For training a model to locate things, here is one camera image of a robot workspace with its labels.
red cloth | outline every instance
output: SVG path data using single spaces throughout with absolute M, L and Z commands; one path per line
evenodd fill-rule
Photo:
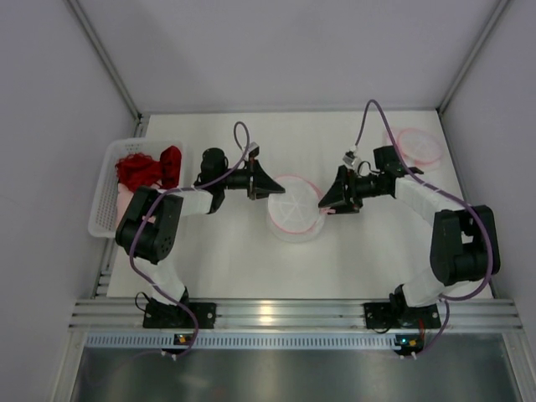
M 177 147 L 169 147 L 160 155 L 160 162 L 143 153 L 133 153 L 120 159 L 116 164 L 119 183 L 133 193 L 140 186 L 152 186 L 161 182 L 165 189 L 178 186 L 182 154 Z

round lid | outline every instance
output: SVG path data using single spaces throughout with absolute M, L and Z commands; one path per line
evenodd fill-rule
M 408 128 L 399 134 L 397 142 L 404 155 L 419 163 L 433 163 L 443 155 L 440 143 L 426 131 Z
M 286 192 L 268 197 L 268 214 L 274 225 L 294 235 L 312 229 L 321 216 L 318 190 L 298 176 L 280 176 L 276 181 Z

laundry basket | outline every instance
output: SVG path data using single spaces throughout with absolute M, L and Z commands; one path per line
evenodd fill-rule
M 90 222 L 88 223 L 91 235 L 110 239 L 116 236 L 117 161 L 137 152 L 149 155 L 157 161 L 160 159 L 162 151 L 172 145 L 181 151 L 184 159 L 183 144 L 176 140 L 152 141 L 146 138 L 129 138 L 115 141 L 108 146 L 91 206 Z M 183 182 L 183 173 L 183 162 L 181 162 L 179 185 Z

white table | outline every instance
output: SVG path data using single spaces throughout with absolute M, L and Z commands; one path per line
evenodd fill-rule
M 147 138 L 178 138 L 184 184 L 199 172 L 201 156 L 220 147 L 229 165 L 240 156 L 233 125 L 241 120 L 260 145 L 258 160 L 272 177 L 294 173 L 326 192 L 342 156 L 355 142 L 362 112 L 246 113 L 152 116 Z M 391 111 L 392 127 L 415 127 L 440 140 L 444 157 L 425 179 L 461 196 L 435 111 Z M 372 111 L 360 144 L 361 158 L 374 164 L 373 149 L 384 145 L 384 126 Z M 181 218 L 170 255 L 192 297 L 216 298 L 385 298 L 429 265 L 431 227 L 389 196 L 364 200 L 360 214 L 327 217 L 313 241 L 288 244 L 265 225 L 266 200 L 250 201 L 245 191 L 227 191 L 216 214 Z M 477 284 L 458 289 L 466 294 Z M 150 291 L 118 250 L 108 297 Z M 480 297 L 492 297 L 488 289 Z

gray wall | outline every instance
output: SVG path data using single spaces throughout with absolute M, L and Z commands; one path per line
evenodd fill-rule
M 536 352 L 536 2 L 516 0 L 445 117 L 463 185 L 495 211 L 502 271 Z
M 497 0 L 80 0 L 142 111 L 436 107 Z
M 103 243 L 87 232 L 125 106 L 61 1 L 0 2 L 0 400 L 44 400 Z

